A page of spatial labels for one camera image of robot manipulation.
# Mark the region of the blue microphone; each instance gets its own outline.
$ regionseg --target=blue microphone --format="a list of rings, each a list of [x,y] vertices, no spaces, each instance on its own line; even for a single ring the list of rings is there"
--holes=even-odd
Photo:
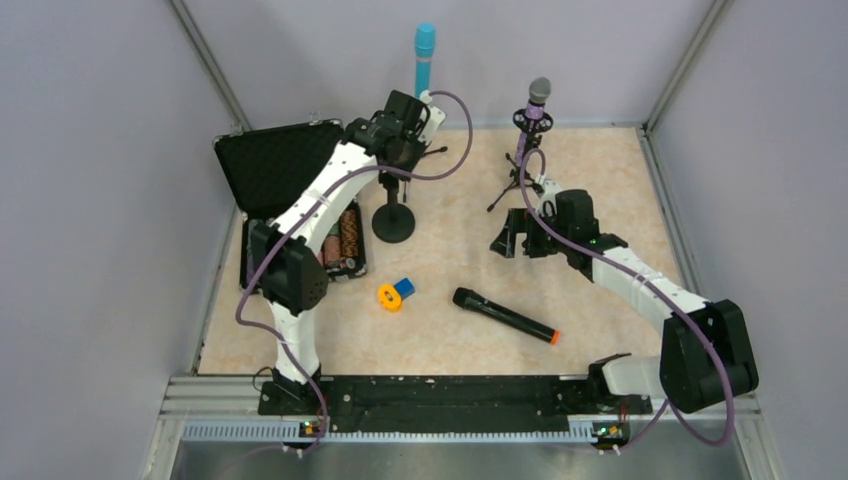
[[[422,23],[415,31],[415,98],[430,89],[430,60],[436,50],[436,27]]]

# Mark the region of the white wall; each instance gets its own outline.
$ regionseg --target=white wall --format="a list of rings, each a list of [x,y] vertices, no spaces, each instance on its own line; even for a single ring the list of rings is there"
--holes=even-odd
[[[232,200],[165,2],[0,3],[0,478],[141,474]]]
[[[848,3],[735,2],[657,131],[707,293],[745,311],[788,478],[845,478]]]
[[[413,39],[436,25],[433,88],[478,124],[511,125],[548,76],[560,124],[641,122],[711,0],[187,0],[254,128],[348,122],[412,91]],[[461,113],[449,122],[463,125]]]

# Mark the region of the blue microphone head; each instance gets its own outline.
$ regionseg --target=blue microphone head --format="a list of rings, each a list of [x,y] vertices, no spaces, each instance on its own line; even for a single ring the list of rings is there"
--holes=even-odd
[[[422,23],[415,31],[415,55],[432,57],[436,50],[436,27],[432,23]]]

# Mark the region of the wooden tabletop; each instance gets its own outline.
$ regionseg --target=wooden tabletop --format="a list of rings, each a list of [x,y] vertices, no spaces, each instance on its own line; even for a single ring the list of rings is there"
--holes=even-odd
[[[620,352],[658,354],[659,335],[627,303],[571,269],[562,255],[504,259],[489,251],[510,207],[509,192],[491,213],[486,207],[509,181],[505,152],[515,150],[517,129],[475,132],[471,155],[453,176],[414,181],[407,205],[417,225],[412,237],[390,245],[370,229],[371,214],[386,201],[373,182],[359,195],[367,225],[368,273],[331,284],[316,307],[316,344],[325,374],[574,374]],[[450,168],[465,147],[465,132],[443,131],[416,172]],[[545,134],[548,177],[594,199],[601,231],[616,233],[649,265],[679,282],[645,160],[633,129],[555,129]],[[529,169],[538,169],[531,160]],[[199,366],[201,374],[253,374],[276,359],[267,332],[236,324],[240,223],[221,273]],[[377,302],[377,289],[408,277],[416,293],[398,313]],[[456,307],[457,287],[471,288],[512,310],[560,330],[546,344],[479,314]],[[245,318],[273,325],[266,301],[250,298]]]

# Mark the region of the open case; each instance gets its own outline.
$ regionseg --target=open case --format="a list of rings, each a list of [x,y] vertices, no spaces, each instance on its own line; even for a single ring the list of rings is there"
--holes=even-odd
[[[242,289],[247,288],[253,276],[251,229],[273,221],[294,205],[327,164],[342,132],[341,121],[323,120],[215,140],[215,153],[245,215],[239,267]],[[367,264],[362,212],[355,200],[342,214],[338,226],[327,237],[320,258],[331,280],[360,277],[366,273]]]

